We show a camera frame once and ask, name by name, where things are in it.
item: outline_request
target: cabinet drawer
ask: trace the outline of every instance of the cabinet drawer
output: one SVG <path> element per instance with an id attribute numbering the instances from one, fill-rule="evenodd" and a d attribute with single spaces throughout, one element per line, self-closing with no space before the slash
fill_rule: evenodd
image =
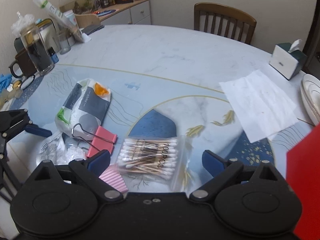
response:
<path id="1" fill-rule="evenodd" d="M 137 22 L 143 20 L 144 18 L 150 15 L 149 1 L 145 1 L 143 3 L 135 5 L 131 7 L 130 10 L 132 24 L 136 24 Z"/>
<path id="2" fill-rule="evenodd" d="M 119 12 L 101 22 L 102 25 L 131 24 L 130 10 Z"/>
<path id="3" fill-rule="evenodd" d="M 150 15 L 146 18 L 142 19 L 141 21 L 137 22 L 136 25 L 151 25 L 151 17 Z"/>

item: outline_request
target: gold fish pattern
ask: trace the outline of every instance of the gold fish pattern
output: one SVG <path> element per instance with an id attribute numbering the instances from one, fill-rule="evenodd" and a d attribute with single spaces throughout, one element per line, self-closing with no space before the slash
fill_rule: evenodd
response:
<path id="1" fill-rule="evenodd" d="M 187 130 L 186 135 L 188 137 L 193 137 L 193 136 L 199 135 L 200 132 L 202 132 L 203 129 L 204 129 L 203 125 L 198 125 L 198 126 L 195 126 L 195 127 L 191 127 L 191 128 L 189 128 Z"/>
<path id="2" fill-rule="evenodd" d="M 218 126 L 224 126 L 224 125 L 230 124 L 230 123 L 234 122 L 234 120 L 235 120 L 235 111 L 230 110 L 223 117 L 224 117 L 223 123 L 219 123 L 217 121 L 213 121 L 211 123 L 213 123 L 214 125 L 218 125 Z"/>

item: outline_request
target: mug handle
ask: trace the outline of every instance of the mug handle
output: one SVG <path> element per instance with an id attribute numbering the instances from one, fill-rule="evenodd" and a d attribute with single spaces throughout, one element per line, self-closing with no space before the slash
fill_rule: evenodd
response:
<path id="1" fill-rule="evenodd" d="M 17 60 L 15 60 L 14 62 L 12 62 L 12 63 L 10 64 L 10 66 L 9 66 L 10 72 L 11 72 L 12 76 L 14 76 L 15 78 L 21 78 L 21 77 L 23 77 L 23 73 L 22 73 L 21 76 L 17 76 L 17 75 L 15 74 L 15 72 L 13 71 L 13 66 L 14 66 L 15 64 L 18 64 L 18 61 L 17 61 Z"/>

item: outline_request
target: brown mug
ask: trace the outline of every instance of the brown mug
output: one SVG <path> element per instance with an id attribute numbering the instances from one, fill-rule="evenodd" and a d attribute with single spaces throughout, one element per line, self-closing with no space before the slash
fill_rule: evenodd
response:
<path id="1" fill-rule="evenodd" d="M 26 49 L 21 50 L 14 58 L 16 60 L 10 64 L 9 68 L 12 76 L 14 76 L 15 78 L 21 78 L 23 76 L 28 78 L 37 72 L 37 69 L 33 64 L 32 60 L 30 59 Z M 18 76 L 13 70 L 13 66 L 15 64 L 18 64 L 22 71 L 22 74 L 20 76 Z"/>

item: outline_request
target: white tissue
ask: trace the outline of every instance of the white tissue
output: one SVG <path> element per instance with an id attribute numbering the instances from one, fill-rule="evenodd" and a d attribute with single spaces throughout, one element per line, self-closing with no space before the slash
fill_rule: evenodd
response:
<path id="1" fill-rule="evenodd" d="M 82 34 L 81 36 L 82 36 L 84 43 L 91 41 L 91 37 L 89 37 L 87 34 L 85 34 L 85 33 L 81 33 L 81 34 Z"/>
<path id="2" fill-rule="evenodd" d="M 290 49 L 288 50 L 289 53 L 294 52 L 298 49 L 300 49 L 300 43 L 302 40 L 296 40 L 294 43 L 292 43 Z"/>
<path id="3" fill-rule="evenodd" d="M 272 139 L 298 121 L 295 103 L 260 70 L 220 86 L 251 143 Z"/>

